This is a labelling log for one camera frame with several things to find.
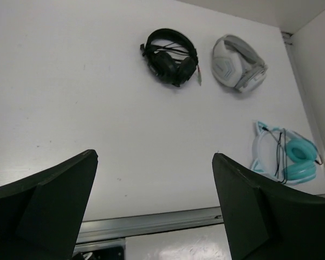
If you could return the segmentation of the teal cat ear headphones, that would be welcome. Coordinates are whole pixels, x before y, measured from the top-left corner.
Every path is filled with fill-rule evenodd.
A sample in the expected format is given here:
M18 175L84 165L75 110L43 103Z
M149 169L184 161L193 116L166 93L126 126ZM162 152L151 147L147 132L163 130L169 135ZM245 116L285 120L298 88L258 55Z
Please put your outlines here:
M250 170L287 186L307 183L316 178L317 166L322 165L323 161L312 141L295 131L269 126L262 121L256 121L255 128ZM262 141L265 137L269 137L275 145L275 165L272 170L264 164Z

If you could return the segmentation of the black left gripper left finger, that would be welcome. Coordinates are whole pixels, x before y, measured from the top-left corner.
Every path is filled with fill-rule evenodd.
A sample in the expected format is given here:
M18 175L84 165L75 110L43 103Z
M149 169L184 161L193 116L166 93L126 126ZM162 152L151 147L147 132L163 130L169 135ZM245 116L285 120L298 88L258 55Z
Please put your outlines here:
M88 149L0 186L0 259L71 259L97 166Z

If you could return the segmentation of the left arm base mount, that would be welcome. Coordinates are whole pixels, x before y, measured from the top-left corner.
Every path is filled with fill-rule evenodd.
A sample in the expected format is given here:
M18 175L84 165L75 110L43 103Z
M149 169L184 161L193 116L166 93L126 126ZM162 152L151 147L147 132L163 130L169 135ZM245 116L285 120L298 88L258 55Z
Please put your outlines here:
M75 247L70 259L125 259L125 247L123 244L100 243L78 245Z

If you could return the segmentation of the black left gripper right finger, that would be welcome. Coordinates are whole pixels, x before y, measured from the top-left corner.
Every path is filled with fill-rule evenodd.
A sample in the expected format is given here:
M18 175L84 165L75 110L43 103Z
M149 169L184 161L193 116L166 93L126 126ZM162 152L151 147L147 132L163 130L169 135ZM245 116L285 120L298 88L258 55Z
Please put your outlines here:
M221 153L212 169L232 259L325 259L325 197L284 186Z

